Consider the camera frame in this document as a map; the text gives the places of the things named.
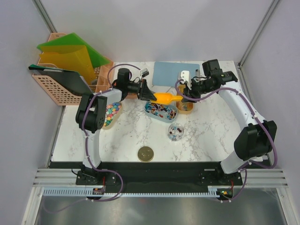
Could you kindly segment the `beige tray colourful candies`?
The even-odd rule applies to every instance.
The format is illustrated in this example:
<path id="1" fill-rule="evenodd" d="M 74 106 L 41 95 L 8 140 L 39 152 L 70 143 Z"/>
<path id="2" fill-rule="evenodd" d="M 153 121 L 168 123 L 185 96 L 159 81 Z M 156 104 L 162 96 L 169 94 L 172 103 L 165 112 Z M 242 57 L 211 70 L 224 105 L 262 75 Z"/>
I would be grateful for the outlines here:
<path id="1" fill-rule="evenodd" d="M 122 112 L 122 103 L 115 102 L 106 107 L 105 122 L 102 129 L 110 129 Z"/>

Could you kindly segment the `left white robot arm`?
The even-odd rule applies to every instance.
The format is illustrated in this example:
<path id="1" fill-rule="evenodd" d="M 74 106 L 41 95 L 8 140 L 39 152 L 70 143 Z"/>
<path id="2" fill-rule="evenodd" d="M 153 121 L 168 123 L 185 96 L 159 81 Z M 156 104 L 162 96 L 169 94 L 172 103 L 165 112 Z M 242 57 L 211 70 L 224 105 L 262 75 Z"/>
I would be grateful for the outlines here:
<path id="1" fill-rule="evenodd" d="M 142 69 L 139 73 L 139 81 L 134 82 L 131 80 L 130 70 L 120 68 L 117 79 L 113 81 L 109 89 L 96 94 L 85 94 L 81 98 L 75 121 L 83 132 L 85 143 L 83 165 L 90 169 L 86 178 L 92 184 L 99 184 L 103 179 L 103 173 L 98 170 L 101 164 L 99 133 L 105 123 L 106 107 L 121 102 L 128 94 L 134 94 L 142 101 L 156 101 L 157 99 L 145 79 L 149 75 L 148 69 Z"/>

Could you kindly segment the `clear plastic jar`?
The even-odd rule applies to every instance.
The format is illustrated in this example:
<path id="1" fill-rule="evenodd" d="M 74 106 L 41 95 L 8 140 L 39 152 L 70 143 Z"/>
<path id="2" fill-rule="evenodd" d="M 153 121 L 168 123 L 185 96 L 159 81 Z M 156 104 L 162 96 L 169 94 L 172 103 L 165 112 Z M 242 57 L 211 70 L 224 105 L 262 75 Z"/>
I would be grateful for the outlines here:
<path id="1" fill-rule="evenodd" d="M 167 135 L 171 141 L 178 141 L 184 135 L 184 127 L 179 123 L 173 123 L 169 126 Z"/>

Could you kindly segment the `blue tray of lollipops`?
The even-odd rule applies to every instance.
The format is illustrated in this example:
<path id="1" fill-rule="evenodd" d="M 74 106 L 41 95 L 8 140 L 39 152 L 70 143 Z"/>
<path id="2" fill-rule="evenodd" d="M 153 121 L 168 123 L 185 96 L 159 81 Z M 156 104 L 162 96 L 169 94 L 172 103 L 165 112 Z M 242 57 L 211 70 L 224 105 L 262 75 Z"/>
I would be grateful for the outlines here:
<path id="1" fill-rule="evenodd" d="M 144 105 L 144 112 L 150 118 L 166 123 L 172 123 L 178 115 L 178 110 L 175 106 L 156 104 L 150 101 Z"/>

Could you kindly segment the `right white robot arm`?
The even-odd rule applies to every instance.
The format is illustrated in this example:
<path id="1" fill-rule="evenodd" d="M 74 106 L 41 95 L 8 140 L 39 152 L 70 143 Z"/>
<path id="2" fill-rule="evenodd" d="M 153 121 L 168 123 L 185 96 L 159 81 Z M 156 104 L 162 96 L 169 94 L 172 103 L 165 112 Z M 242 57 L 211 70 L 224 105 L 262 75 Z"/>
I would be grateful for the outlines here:
<path id="1" fill-rule="evenodd" d="M 202 64 L 204 78 L 192 76 L 189 71 L 179 73 L 177 83 L 185 86 L 180 95 L 183 102 L 200 102 L 217 93 L 229 106 L 238 121 L 241 132 L 234 141 L 234 151 L 220 162 L 220 170 L 215 172 L 215 180 L 226 184 L 232 173 L 238 172 L 248 164 L 262 168 L 266 165 L 256 161 L 257 158 L 273 152 L 274 168 L 278 162 L 277 149 L 274 144 L 277 125 L 267 121 L 249 102 L 244 94 L 237 76 L 232 71 L 223 71 L 217 59 Z"/>

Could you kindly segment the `orange plastic scoop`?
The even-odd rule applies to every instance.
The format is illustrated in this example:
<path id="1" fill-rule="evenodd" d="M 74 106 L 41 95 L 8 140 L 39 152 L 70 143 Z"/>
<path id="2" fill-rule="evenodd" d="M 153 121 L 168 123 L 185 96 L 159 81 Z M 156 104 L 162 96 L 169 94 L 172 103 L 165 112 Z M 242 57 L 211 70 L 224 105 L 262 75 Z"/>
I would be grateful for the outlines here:
<path id="1" fill-rule="evenodd" d="M 151 102 L 155 104 L 162 104 L 162 105 L 169 105 L 173 101 L 177 102 L 183 99 L 183 97 L 180 95 L 173 95 L 171 93 L 162 93 L 162 92 L 154 93 L 154 96 L 156 100 L 152 100 Z"/>

